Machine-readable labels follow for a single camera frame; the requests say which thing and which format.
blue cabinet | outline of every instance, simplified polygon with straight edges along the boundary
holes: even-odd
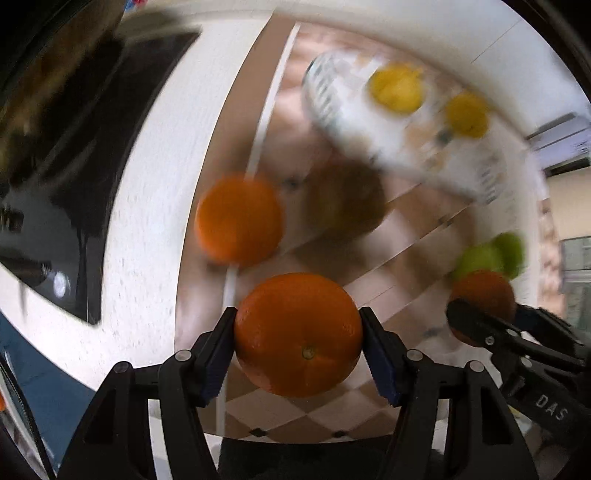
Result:
[[[0,313],[0,354],[8,358],[41,437],[59,468],[66,448],[95,392],[51,363]]]

green apple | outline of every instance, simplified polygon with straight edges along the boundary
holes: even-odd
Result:
[[[501,254],[491,244],[475,245],[468,248],[457,263],[453,279],[458,281],[476,270],[492,270],[501,274],[504,272]]]
[[[494,237],[491,245],[495,247],[503,259],[503,273],[513,280],[525,265],[525,245],[515,232],[505,232]]]

blue gripper pad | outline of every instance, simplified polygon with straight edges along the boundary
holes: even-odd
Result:
[[[390,405],[398,407],[401,394],[399,384],[404,376],[406,353],[398,335],[386,332],[369,307],[359,310],[363,326],[363,354],[369,365],[378,393]]]
[[[222,388],[232,355],[234,354],[234,320],[236,309],[228,307],[212,332],[204,333],[197,339],[194,349],[198,349],[196,365],[204,371],[203,388],[200,404],[205,407],[217,397]]]

wall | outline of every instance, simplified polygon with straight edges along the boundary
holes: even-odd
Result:
[[[269,11],[343,28],[404,47],[483,93],[522,135],[589,101],[562,60],[502,0],[148,0],[171,18]]]
[[[591,235],[591,167],[551,177],[548,188],[560,239]]]

orange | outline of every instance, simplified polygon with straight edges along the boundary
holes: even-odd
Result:
[[[309,397],[342,382],[357,364],[362,337],[347,292],[310,273],[261,283],[240,304],[234,326],[246,376],[284,397]]]
[[[254,265],[270,256],[283,236],[283,212],[275,190],[262,179],[219,180],[197,206],[195,233],[214,262]]]
[[[517,304],[515,293],[509,281],[500,273],[490,270],[476,270],[455,282],[449,301],[463,299],[483,312],[512,322]],[[480,346],[467,336],[452,329],[455,337],[468,345]]]

